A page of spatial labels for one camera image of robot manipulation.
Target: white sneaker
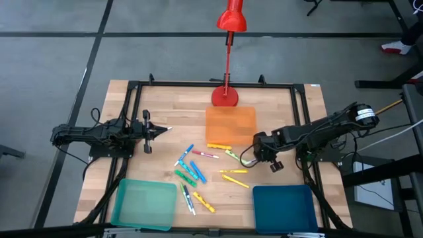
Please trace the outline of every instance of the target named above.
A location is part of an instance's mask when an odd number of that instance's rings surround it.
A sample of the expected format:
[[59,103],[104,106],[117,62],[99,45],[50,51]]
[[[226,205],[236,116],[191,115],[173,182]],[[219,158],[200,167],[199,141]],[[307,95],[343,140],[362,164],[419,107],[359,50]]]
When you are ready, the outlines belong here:
[[385,53],[392,53],[392,54],[401,54],[406,55],[412,46],[404,45],[401,41],[391,42],[388,44],[383,44],[382,51]]

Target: teal bin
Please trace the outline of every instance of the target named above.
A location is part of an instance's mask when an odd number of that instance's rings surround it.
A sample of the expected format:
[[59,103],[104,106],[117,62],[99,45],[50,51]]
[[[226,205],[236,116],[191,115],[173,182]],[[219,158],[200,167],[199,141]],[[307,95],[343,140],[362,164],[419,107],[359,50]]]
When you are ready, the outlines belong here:
[[173,183],[122,179],[119,183],[111,224],[168,231],[176,203]]

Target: gray floor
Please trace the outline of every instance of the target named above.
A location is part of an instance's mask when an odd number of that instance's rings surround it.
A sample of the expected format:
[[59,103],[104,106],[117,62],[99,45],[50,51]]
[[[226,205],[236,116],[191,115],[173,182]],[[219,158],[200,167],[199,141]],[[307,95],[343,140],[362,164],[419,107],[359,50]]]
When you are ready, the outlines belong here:
[[[107,32],[219,32],[215,22],[226,0],[115,0]],[[416,19],[406,1],[397,1],[408,25]],[[106,1],[3,0],[0,31],[91,31],[100,24]],[[311,17],[300,0],[248,0],[249,32],[400,32],[386,3],[323,1]],[[0,38],[0,144],[26,151],[26,158],[0,160],[0,230],[30,227],[55,149],[51,129],[69,116],[87,64],[93,38]],[[236,38],[231,60],[233,81],[318,83],[329,113],[358,100],[381,108],[398,100],[396,90],[358,90],[354,80],[388,80],[415,63],[414,55],[383,54],[390,39]],[[207,81],[223,75],[223,38],[104,38],[93,67],[78,125],[91,125],[89,112],[102,107],[110,79]],[[381,115],[379,127],[407,123],[403,105]],[[360,141],[367,145],[393,132]],[[86,145],[69,152],[87,158]],[[375,146],[364,155],[398,159],[416,153],[411,133]],[[73,221],[83,165],[68,157],[47,218],[47,226]],[[409,185],[407,178],[403,185]],[[412,202],[409,209],[416,209]],[[354,227],[401,235],[398,215],[350,204]],[[410,213],[414,234],[421,221]]]

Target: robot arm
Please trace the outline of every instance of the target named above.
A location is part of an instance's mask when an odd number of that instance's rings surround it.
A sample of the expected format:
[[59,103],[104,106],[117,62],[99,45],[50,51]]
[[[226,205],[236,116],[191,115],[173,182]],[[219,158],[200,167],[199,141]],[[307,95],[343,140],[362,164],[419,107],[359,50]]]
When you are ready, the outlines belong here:
[[284,168],[281,162],[276,161],[278,152],[299,147],[312,153],[341,135],[370,130],[378,123],[379,119],[370,106],[355,102],[340,112],[306,125],[278,128],[270,136],[265,132],[255,134],[254,156],[259,162],[271,162],[270,168],[276,172]]
[[62,124],[53,129],[50,141],[54,146],[74,141],[85,142],[91,146],[90,156],[93,157],[131,157],[136,141],[145,139],[144,152],[151,153],[150,140],[166,132],[168,128],[151,123],[148,110],[143,110],[143,119],[144,123],[136,120],[128,126],[124,117],[93,127]]

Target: orange tray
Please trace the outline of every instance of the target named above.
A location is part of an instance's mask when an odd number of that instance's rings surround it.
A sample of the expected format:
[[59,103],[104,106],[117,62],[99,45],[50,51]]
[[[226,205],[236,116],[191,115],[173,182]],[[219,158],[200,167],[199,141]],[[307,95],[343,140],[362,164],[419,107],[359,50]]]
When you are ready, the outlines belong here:
[[257,133],[256,109],[251,106],[206,108],[206,141],[222,145],[251,145]]

